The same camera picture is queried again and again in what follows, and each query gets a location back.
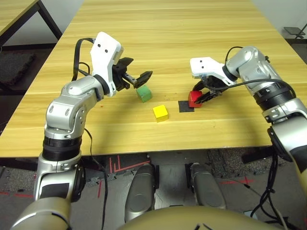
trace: wooden tabletop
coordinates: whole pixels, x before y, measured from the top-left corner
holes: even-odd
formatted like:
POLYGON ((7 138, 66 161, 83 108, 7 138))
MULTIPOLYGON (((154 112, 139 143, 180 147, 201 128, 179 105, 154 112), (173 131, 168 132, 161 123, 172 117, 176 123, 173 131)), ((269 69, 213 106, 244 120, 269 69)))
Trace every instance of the wooden tabletop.
POLYGON ((38 0, 0 0, 0 35, 38 0))
MULTIPOLYGON (((46 109, 72 77, 75 43, 99 31, 121 42, 122 58, 134 58, 130 75, 153 71, 153 98, 142 103, 129 89, 98 102, 86 121, 93 154, 270 145, 269 124, 245 87, 179 113, 178 101, 198 82, 189 60, 223 62, 232 46, 257 46, 307 104, 306 64, 249 0, 85 0, 1 135, 0 156, 39 155, 46 109), (152 108, 161 104, 169 120, 156 123, 152 108)), ((80 61, 91 63, 91 46, 84 43, 80 61)), ((89 144, 84 134, 83 155, 89 144)))

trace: black wire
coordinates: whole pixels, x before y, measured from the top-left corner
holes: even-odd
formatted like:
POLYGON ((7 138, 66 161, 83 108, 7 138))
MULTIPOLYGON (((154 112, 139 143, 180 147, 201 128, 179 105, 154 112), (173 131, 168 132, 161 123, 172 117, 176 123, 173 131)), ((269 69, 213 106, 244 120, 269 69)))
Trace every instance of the black wire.
POLYGON ((88 64, 86 64, 85 62, 79 62, 79 64, 83 64, 83 65, 86 65, 87 66, 87 73, 90 74, 91 72, 91 68, 88 64))
POLYGON ((79 58, 80 58, 80 47, 83 41, 89 41, 91 43, 94 43, 94 39, 93 38, 81 38, 77 41, 76 43, 76 47, 75 47, 75 54, 73 57, 73 75, 72 75, 72 80, 71 81, 75 81, 77 80, 78 77, 78 71, 79 71, 79 58))
POLYGON ((103 212, 102 212, 102 227, 101 227, 101 230, 102 230, 104 228, 105 218, 106 218, 106 200, 107 200, 107 194, 108 194, 108 189, 107 189, 107 173, 106 173, 106 169, 104 168, 104 166, 101 163, 99 163, 94 158, 94 156, 92 155, 93 137, 92 137, 91 133, 86 128, 84 128, 84 130, 87 132, 87 134, 88 134, 88 136, 90 137, 90 140, 91 140, 91 146, 90 146, 91 157, 92 157, 93 161, 97 164, 98 170, 103 172, 104 180, 105 180, 105 199, 104 199, 104 206, 103 206, 103 212))
MULTIPOLYGON (((280 225, 282 225, 283 223, 280 220, 280 217, 279 217, 279 215, 276 211, 276 208, 275 208, 273 201, 272 201, 272 198, 271 198, 271 193, 275 193, 275 191, 273 190, 273 185, 274 185, 276 174, 277 174, 277 168, 278 168, 278 155, 277 155, 277 153, 274 153, 273 156, 272 156, 272 163, 271 163, 271 166, 270 166, 266 190, 262 194, 259 204, 253 209, 250 216, 252 217, 254 215, 254 213, 259 208, 261 208, 261 210, 263 211, 263 213, 266 216, 273 219, 273 221, 270 222, 270 223, 279 223, 280 225), (267 199, 269 200, 269 204, 270 204, 271 209, 273 210, 275 216, 269 214, 263 207, 263 204, 267 201, 267 199)), ((283 217, 283 219, 284 219, 284 221, 285 221, 285 223, 286 223, 286 225, 289 229, 291 229, 291 230, 298 230, 299 229, 295 225, 288 222, 288 217, 283 217)))
POLYGON ((296 97, 296 93, 295 93, 294 89, 291 87, 291 85, 289 85, 287 82, 280 80, 280 79, 255 79, 255 80, 249 80, 249 81, 241 82, 241 83, 238 83, 238 84, 235 84, 235 85, 229 85, 229 86, 219 87, 219 88, 211 87, 205 82, 204 86, 206 88, 208 88, 209 90, 221 91, 221 90, 227 90, 227 89, 230 89, 230 88, 233 88, 233 87, 246 85, 246 84, 254 83, 254 82, 277 82, 277 83, 285 84, 290 89, 292 95, 294 97, 296 97))
POLYGON ((225 57, 225 65, 226 65, 226 62, 227 62, 227 60, 228 60, 228 55, 229 55, 230 51, 233 50, 234 48, 241 48, 241 49, 242 49, 243 47, 241 47, 241 46, 233 46, 233 47, 231 47, 231 48, 228 50, 227 54, 226 54, 226 57, 225 57))

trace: cube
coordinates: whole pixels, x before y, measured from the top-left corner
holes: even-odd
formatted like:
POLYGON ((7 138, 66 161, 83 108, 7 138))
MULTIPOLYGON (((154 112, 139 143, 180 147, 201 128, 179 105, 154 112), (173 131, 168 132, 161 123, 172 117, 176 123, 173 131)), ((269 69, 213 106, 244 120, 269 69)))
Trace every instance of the cube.
POLYGON ((191 91, 189 93, 189 97, 188 97, 189 107, 191 107, 191 108, 200 108, 202 104, 201 103, 200 104, 196 104, 195 103, 197 98, 199 98, 200 96, 202 96, 202 92, 201 91, 191 91))
POLYGON ((153 108, 153 112, 157 122, 166 121, 168 119, 168 112, 165 105, 159 105, 153 108))
POLYGON ((152 92, 146 85, 137 88, 136 93, 143 103, 150 100, 153 97, 152 92))

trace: white wall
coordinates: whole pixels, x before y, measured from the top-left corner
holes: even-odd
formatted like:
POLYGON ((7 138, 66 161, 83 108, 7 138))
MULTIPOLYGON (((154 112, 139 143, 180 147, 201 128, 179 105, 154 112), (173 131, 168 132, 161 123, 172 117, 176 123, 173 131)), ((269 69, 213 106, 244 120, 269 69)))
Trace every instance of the white wall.
POLYGON ((284 26, 302 29, 307 23, 307 0, 252 1, 284 38, 295 38, 283 29, 284 26))
MULTIPOLYGON (((42 0, 51 17, 62 32, 65 31, 84 0, 42 0)), ((35 13, 4 46, 56 43, 39 13, 35 13)))

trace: red cube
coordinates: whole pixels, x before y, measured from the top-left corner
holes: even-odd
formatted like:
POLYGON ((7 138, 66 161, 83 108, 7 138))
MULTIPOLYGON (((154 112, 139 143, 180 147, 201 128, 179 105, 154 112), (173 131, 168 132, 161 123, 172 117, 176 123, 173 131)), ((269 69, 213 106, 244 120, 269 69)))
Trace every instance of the red cube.
POLYGON ((195 101, 197 100, 197 98, 199 98, 200 96, 202 96, 202 92, 201 91, 191 91, 189 93, 189 107, 191 108, 199 108, 201 107, 201 103, 200 104, 196 104, 195 101))

